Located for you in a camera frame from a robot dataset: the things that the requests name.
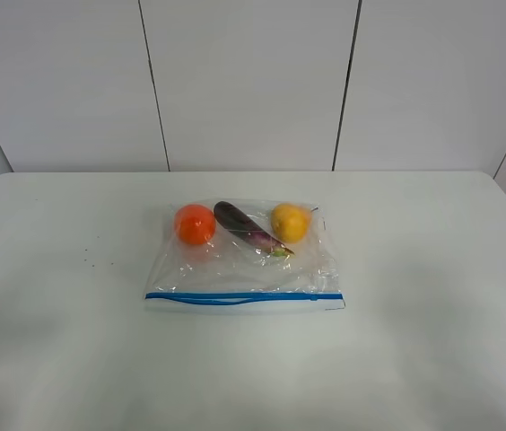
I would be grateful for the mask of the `clear zip bag blue strip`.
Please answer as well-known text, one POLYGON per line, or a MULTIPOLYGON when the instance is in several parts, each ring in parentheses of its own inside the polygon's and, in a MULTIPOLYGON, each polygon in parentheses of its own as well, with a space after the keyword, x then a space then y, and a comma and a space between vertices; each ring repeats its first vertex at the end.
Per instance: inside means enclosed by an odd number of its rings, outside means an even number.
POLYGON ((327 244, 326 220, 319 205, 234 198, 190 202, 166 213, 161 245, 147 280, 144 300, 155 303, 159 309, 214 314, 345 308, 337 264, 327 244), (270 216, 278 204, 293 203, 319 210, 313 214, 304 240, 294 244, 283 242, 294 252, 289 257, 256 251, 217 221, 214 237, 203 245, 188 245, 177 237, 174 215, 179 209, 198 204, 214 212, 219 201, 232 203, 275 238, 270 216))

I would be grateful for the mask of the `purple eggplant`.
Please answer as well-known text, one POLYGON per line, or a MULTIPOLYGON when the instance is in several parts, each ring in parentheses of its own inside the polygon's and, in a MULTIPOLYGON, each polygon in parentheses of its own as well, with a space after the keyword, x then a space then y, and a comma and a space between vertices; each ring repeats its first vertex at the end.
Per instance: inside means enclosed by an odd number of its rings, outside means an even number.
POLYGON ((214 217, 226 231, 253 247, 274 257, 289 257, 294 252, 261 228, 248 215, 227 201, 214 205, 214 217))

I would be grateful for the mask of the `yellow pear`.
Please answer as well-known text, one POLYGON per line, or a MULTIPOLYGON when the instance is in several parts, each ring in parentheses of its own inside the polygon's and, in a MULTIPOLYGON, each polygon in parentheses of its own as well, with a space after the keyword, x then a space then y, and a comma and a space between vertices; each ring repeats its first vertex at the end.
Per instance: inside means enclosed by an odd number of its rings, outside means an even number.
POLYGON ((287 244, 301 242, 309 234, 313 214, 318 210, 319 207, 306 207, 293 203, 278 204, 270 216, 276 238, 287 244))

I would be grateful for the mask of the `orange fruit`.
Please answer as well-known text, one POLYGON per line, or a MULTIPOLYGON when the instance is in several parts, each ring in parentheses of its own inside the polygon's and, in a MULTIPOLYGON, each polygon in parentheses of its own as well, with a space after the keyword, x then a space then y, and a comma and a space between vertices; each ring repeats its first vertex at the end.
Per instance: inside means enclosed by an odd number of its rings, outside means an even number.
POLYGON ((186 205, 174 215, 174 232, 185 244, 203 245, 214 237, 215 230, 214 213, 203 205, 186 205))

